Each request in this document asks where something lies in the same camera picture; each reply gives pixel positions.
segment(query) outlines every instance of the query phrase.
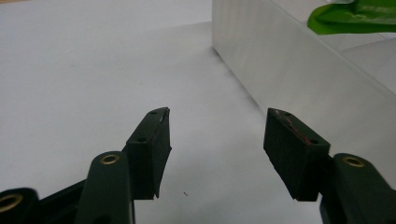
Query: brass insert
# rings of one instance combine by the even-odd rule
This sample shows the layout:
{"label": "brass insert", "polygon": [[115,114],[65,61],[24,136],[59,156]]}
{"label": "brass insert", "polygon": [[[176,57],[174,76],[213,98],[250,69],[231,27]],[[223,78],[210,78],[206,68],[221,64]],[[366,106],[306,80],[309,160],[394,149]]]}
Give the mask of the brass insert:
{"label": "brass insert", "polygon": [[364,166],[364,162],[362,162],[361,160],[359,160],[358,158],[355,158],[355,157],[344,157],[343,161],[345,163],[347,163],[348,165],[359,167],[359,168]]}
{"label": "brass insert", "polygon": [[0,198],[0,213],[11,210],[17,206],[23,199],[20,194],[8,194]]}
{"label": "brass insert", "polygon": [[107,156],[104,156],[104,157],[100,160],[100,162],[101,162],[102,164],[104,164],[104,165],[109,165],[109,164],[115,163],[115,162],[118,161],[119,159],[120,159],[120,157],[117,156],[117,155],[107,155]]}

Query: green object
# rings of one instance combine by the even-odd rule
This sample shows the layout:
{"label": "green object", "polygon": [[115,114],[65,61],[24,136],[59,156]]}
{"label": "green object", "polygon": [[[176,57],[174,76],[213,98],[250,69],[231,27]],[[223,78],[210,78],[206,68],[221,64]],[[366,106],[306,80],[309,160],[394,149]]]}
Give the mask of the green object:
{"label": "green object", "polygon": [[315,9],[308,27],[318,35],[396,32],[396,0],[356,0]]}

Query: white box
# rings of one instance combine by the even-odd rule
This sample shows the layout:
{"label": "white box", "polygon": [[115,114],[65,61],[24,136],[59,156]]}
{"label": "white box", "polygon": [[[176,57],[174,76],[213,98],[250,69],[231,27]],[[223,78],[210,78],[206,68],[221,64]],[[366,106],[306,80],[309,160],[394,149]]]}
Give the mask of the white box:
{"label": "white box", "polygon": [[264,113],[293,113],[332,144],[331,154],[366,158],[395,187],[396,42],[316,35],[304,21],[323,4],[214,0],[213,46]]}

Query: dark green plastic part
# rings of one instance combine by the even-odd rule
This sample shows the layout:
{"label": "dark green plastic part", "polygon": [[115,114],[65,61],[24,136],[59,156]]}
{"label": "dark green plastic part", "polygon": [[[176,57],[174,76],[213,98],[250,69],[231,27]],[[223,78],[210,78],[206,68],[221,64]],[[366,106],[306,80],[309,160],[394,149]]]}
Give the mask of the dark green plastic part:
{"label": "dark green plastic part", "polygon": [[318,165],[327,159],[330,144],[289,112],[268,108],[264,150],[293,199],[317,200]]}
{"label": "dark green plastic part", "polygon": [[171,152],[169,108],[147,113],[122,150],[128,156],[134,200],[159,197],[163,172]]}
{"label": "dark green plastic part", "polygon": [[396,0],[356,0],[318,7],[307,25],[318,35],[396,32]]}
{"label": "dark green plastic part", "polygon": [[332,182],[347,223],[396,223],[396,191],[367,160],[346,153],[333,157]]}
{"label": "dark green plastic part", "polygon": [[131,223],[133,185],[125,153],[110,151],[97,156],[91,163],[74,223]]}
{"label": "dark green plastic part", "polygon": [[0,193],[0,223],[40,223],[40,205],[34,189],[9,189]]}

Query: small hole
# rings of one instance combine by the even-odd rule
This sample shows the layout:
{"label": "small hole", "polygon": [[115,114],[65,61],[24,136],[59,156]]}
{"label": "small hole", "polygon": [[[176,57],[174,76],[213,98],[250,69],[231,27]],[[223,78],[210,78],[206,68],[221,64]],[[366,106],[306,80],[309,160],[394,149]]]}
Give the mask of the small hole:
{"label": "small hole", "polygon": [[120,159],[120,157],[117,156],[117,155],[107,155],[107,156],[104,156],[104,157],[100,160],[100,162],[101,162],[102,164],[104,164],[104,165],[109,165],[109,164],[115,163],[115,162],[118,161],[119,159]]}
{"label": "small hole", "polygon": [[108,215],[102,215],[100,217],[97,217],[92,224],[109,224],[111,223],[111,216]]}
{"label": "small hole", "polygon": [[357,158],[353,158],[353,157],[344,157],[344,162],[346,162],[347,164],[351,165],[351,166],[355,166],[355,167],[363,167],[364,163],[357,159]]}
{"label": "small hole", "polygon": [[20,194],[9,194],[0,199],[0,213],[6,212],[17,206],[22,201]]}

